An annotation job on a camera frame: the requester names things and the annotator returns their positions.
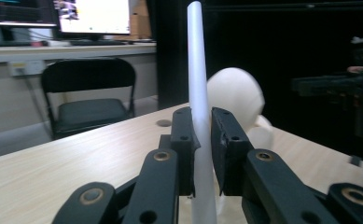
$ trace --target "white rod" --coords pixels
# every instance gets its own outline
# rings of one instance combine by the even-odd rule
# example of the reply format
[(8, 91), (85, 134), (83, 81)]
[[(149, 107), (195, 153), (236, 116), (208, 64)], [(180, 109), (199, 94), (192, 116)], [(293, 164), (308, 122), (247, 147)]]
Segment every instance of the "white rod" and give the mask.
[(202, 30), (202, 5), (188, 6), (188, 83), (189, 106), (193, 127), (201, 144), (195, 152), (194, 182), (196, 198), (192, 199), (192, 223), (215, 224), (216, 200), (210, 142), (210, 116)]

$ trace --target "black chair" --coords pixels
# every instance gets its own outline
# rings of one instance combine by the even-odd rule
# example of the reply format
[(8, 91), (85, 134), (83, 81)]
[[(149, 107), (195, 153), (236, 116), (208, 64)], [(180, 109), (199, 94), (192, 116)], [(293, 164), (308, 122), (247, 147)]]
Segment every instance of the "black chair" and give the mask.
[[(62, 60), (49, 65), (41, 77), (48, 107), (52, 138), (59, 139), (134, 117), (133, 67), (121, 59), (86, 58)], [(57, 118), (49, 93), (131, 87), (129, 108), (119, 99), (95, 99), (64, 103)]]

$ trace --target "computer screen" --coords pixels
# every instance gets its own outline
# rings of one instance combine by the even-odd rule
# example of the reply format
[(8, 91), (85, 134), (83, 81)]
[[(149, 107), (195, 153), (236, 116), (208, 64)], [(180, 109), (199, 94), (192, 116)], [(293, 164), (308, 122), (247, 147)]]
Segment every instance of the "computer screen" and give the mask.
[(50, 0), (0, 0), (0, 27), (55, 27)]
[(54, 0), (61, 35), (128, 35), (129, 0)]

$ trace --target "electrical socket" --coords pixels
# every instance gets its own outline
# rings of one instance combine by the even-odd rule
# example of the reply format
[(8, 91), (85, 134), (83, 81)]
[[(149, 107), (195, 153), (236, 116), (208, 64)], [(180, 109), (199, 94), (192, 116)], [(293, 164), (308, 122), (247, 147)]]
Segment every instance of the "electrical socket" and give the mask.
[(11, 76), (39, 75), (46, 65), (43, 60), (31, 60), (26, 62), (8, 62), (8, 70)]

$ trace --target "black backdrop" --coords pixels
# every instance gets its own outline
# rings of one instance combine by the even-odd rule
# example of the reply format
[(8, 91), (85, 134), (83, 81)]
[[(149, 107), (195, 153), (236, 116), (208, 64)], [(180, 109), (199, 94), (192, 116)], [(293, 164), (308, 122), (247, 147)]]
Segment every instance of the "black backdrop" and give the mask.
[[(187, 3), (157, 0), (160, 108), (188, 101)], [(352, 107), (343, 110), (326, 98), (302, 98), (290, 88), (294, 77), (330, 75), (356, 64), (350, 41), (363, 37), (363, 5), (256, 9), (240, 7), (241, 3), (245, 4), (203, 2), (207, 77), (226, 67), (248, 71), (263, 90), (263, 115), (274, 126), (363, 158), (363, 139), (354, 136)], [(225, 10), (213, 7), (219, 5)]]

